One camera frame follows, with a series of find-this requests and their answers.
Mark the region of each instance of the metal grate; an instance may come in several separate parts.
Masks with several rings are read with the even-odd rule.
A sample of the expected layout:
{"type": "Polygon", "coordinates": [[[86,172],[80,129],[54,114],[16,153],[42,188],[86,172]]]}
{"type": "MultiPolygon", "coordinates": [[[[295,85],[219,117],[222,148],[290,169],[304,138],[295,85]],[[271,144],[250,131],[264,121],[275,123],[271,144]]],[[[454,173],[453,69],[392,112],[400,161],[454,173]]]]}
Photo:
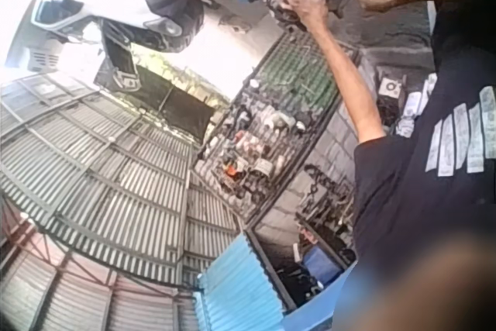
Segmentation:
{"type": "Polygon", "coordinates": [[[284,34],[199,152],[195,173],[248,222],[294,176],[337,98],[315,41],[307,33],[284,34]]]}

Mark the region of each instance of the person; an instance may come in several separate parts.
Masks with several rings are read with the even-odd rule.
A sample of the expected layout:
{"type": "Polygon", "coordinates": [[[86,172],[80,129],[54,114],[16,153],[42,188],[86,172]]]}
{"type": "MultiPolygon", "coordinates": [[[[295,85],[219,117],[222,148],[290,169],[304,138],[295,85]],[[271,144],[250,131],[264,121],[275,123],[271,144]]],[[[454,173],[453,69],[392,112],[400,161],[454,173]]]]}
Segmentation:
{"type": "MultiPolygon", "coordinates": [[[[427,0],[358,1],[386,12],[427,0]]],[[[350,329],[456,329],[465,325],[462,314],[475,314],[469,304],[482,288],[492,290],[492,311],[496,304],[493,0],[434,1],[438,81],[410,139],[386,136],[363,78],[327,27],[326,0],[282,5],[298,14],[320,46],[358,135],[357,267],[373,271],[387,290],[350,329]]]]}

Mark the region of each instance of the blue corrugated sheet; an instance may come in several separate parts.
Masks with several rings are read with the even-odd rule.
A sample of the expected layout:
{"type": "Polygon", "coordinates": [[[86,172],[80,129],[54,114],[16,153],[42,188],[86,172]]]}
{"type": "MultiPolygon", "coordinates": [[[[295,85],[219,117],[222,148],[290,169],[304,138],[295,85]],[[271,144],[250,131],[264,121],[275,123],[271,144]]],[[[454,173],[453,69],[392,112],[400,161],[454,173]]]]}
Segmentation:
{"type": "Polygon", "coordinates": [[[199,280],[201,331],[281,331],[283,305],[244,234],[199,280]]]}

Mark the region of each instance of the black tarp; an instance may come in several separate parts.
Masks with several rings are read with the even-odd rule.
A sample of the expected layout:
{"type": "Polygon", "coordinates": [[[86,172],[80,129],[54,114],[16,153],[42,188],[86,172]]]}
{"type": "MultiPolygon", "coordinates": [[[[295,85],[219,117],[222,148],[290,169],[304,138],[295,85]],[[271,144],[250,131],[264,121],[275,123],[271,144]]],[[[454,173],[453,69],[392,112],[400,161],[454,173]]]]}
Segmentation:
{"type": "Polygon", "coordinates": [[[121,89],[112,78],[108,60],[102,65],[96,83],[112,92],[122,92],[138,99],[145,107],[152,108],[167,121],[167,124],[191,134],[203,143],[205,131],[215,109],[175,87],[170,81],[145,67],[136,66],[141,88],[137,91],[121,89]]]}

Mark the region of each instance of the metal sheet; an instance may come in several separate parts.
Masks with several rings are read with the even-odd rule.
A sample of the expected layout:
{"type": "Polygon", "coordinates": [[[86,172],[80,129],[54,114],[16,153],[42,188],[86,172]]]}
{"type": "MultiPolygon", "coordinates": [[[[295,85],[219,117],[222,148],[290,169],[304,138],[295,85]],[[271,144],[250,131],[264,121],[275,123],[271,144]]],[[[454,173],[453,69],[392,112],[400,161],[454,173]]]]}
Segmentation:
{"type": "Polygon", "coordinates": [[[19,82],[9,84],[5,96],[12,111],[22,104],[32,118],[36,102],[44,109],[36,121],[2,138],[0,178],[10,200],[49,234],[101,264],[162,283],[194,284],[237,229],[234,216],[208,190],[187,196],[194,145],[101,92],[70,102],[91,89],[64,74],[19,82]],[[183,248],[186,255],[179,257],[183,248]]]}
{"type": "Polygon", "coordinates": [[[25,248],[50,252],[60,267],[19,250],[0,278],[2,314],[14,329],[172,330],[176,324],[180,331],[199,331],[189,293],[136,283],[74,252],[63,255],[50,238],[44,243],[35,233],[25,248]]]}
{"type": "Polygon", "coordinates": [[[2,278],[0,308],[17,330],[28,330],[55,270],[35,257],[21,253],[2,278]]]}
{"type": "Polygon", "coordinates": [[[103,321],[109,290],[70,274],[61,275],[55,284],[41,329],[99,329],[103,321]]]}
{"type": "Polygon", "coordinates": [[[19,121],[5,110],[3,106],[0,108],[0,133],[7,132],[18,123],[19,121]]]}
{"type": "Polygon", "coordinates": [[[243,234],[200,277],[200,286],[201,331],[282,330],[282,302],[243,234]]]}

